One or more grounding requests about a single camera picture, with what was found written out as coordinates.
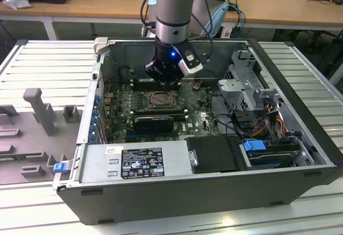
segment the white cloth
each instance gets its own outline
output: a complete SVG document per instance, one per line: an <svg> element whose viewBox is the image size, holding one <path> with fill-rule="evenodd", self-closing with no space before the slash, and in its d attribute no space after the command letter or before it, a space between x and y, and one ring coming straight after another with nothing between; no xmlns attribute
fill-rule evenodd
<svg viewBox="0 0 343 235"><path fill-rule="evenodd" d="M3 0L2 3L14 10L32 6L28 0Z"/></svg>

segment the motherboard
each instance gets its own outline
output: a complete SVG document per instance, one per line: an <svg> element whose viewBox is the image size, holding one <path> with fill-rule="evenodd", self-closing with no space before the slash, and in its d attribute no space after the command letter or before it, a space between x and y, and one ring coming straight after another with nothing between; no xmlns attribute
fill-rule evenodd
<svg viewBox="0 0 343 235"><path fill-rule="evenodd" d="M141 84L108 88L105 101L109 143L220 135L217 122L210 114L210 86L189 79L169 91L156 89Z"/></svg>

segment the open computer chassis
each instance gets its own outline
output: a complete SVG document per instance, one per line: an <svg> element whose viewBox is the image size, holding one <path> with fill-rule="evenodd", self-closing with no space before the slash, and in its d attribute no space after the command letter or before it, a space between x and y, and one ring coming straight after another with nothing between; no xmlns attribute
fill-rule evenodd
<svg viewBox="0 0 343 235"><path fill-rule="evenodd" d="M98 45L70 176L54 180L81 222L289 204L341 176L342 153L263 44L214 40L204 70L167 92L144 72L153 46Z"/></svg>

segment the laboratory floor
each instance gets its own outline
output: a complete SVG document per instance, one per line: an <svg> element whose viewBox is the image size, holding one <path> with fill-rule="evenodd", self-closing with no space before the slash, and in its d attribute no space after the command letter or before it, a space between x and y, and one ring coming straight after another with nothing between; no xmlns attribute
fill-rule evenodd
<svg viewBox="0 0 343 235"><path fill-rule="evenodd" d="M47 40L43 23L34 21L2 21L4 27L12 34L15 39L28 40ZM92 40L91 27L88 23L76 22L56 22L55 29L61 40ZM140 37L141 25L135 24L95 24L97 36L106 36L111 38L138 38ZM244 28L241 37L249 37L258 41L272 41L275 29L264 28ZM284 31L282 36L274 39L282 41L290 31ZM330 62L340 50L338 45L334 45L330 52L319 64L327 49L332 45L332 37L322 35L316 44L314 53L308 53L306 47L311 32L300 32L294 44L304 53L304 55L316 66L321 72L325 71L326 65ZM0 27L0 63L6 57L7 52L13 47L14 41ZM337 84L338 89L343 92L343 81Z"/></svg>

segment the power supply label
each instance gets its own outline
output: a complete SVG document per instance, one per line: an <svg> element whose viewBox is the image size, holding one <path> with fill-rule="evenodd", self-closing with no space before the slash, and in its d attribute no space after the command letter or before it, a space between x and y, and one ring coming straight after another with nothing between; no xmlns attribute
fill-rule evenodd
<svg viewBox="0 0 343 235"><path fill-rule="evenodd" d="M121 177L123 179L164 175L162 148L125 149L122 151Z"/></svg>

